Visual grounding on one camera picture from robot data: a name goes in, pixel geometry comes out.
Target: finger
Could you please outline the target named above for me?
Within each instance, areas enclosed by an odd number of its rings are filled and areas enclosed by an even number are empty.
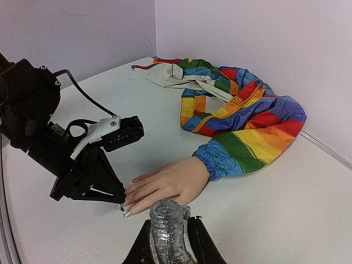
[[[143,187],[139,188],[137,191],[134,191],[130,195],[128,195],[124,205],[128,206],[134,202],[137,202],[143,199],[144,197],[154,193],[158,189],[159,189],[159,184],[157,182],[144,185]]]
[[[153,176],[153,175],[157,174],[159,171],[160,171],[160,169],[157,169],[157,170],[154,170],[153,172],[149,172],[149,173],[143,174],[143,175],[141,175],[141,176],[139,176],[139,177],[137,177],[137,178],[134,178],[134,179],[131,181],[131,183],[138,183],[138,182],[140,182],[141,180],[144,180],[144,179],[146,179],[146,178],[148,178],[148,177],[150,177],[150,176]]]
[[[142,188],[143,186],[151,183],[152,181],[155,180],[155,178],[156,177],[154,177],[154,175],[153,175],[153,176],[150,176],[144,180],[139,181],[138,183],[132,184],[131,186],[126,188],[126,191],[125,191],[126,195],[129,195],[129,194],[137,191],[139,188]]]
[[[151,195],[148,197],[145,197],[143,200],[138,202],[135,206],[131,208],[131,215],[135,215],[137,213],[140,213],[148,208],[150,208],[155,202],[170,198],[172,196],[175,196],[175,194],[168,193],[164,189],[157,190],[156,192],[153,192]]]
[[[123,208],[124,208],[123,217],[129,217],[130,214],[132,213],[131,208],[135,205],[136,205],[136,203],[132,203],[129,206],[123,206]]]
[[[174,199],[175,202],[177,202],[179,205],[186,205],[189,202],[189,199],[185,195],[180,195]]]
[[[121,211],[125,212],[129,210],[129,208],[131,208],[132,206],[136,205],[137,203],[131,203],[128,206],[125,204],[122,204],[121,207],[123,208]]]

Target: white wall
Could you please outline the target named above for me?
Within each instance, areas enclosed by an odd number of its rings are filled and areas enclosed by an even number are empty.
[[[248,68],[352,161],[352,1],[156,0],[157,55]]]
[[[78,80],[156,54],[154,0],[0,0],[0,25],[8,60]]]

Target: clear plastic bottle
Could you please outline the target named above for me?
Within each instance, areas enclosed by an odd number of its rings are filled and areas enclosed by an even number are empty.
[[[187,234],[190,207],[164,199],[150,210],[150,248],[155,264],[195,264]]]

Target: striped fabric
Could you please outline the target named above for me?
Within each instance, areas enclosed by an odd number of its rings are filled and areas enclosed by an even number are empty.
[[[181,127],[212,138],[193,154],[203,161],[211,180],[263,168],[291,144],[305,123],[301,105],[289,96],[274,95],[246,69],[216,68],[202,59],[155,59],[152,65],[134,65],[133,69],[167,87],[170,70],[157,71],[159,64],[181,68],[181,76],[172,76],[170,87],[179,78],[177,85],[184,89]],[[195,82],[203,89],[193,89]],[[221,93],[230,95],[225,106],[207,112],[208,99]]]

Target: elastic cuff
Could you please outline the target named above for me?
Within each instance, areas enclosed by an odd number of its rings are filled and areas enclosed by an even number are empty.
[[[200,159],[204,163],[210,175],[209,181],[215,180],[219,178],[217,163],[212,155],[209,155],[209,153],[204,151],[204,147],[205,146],[200,146],[199,149],[192,154],[192,156]]]

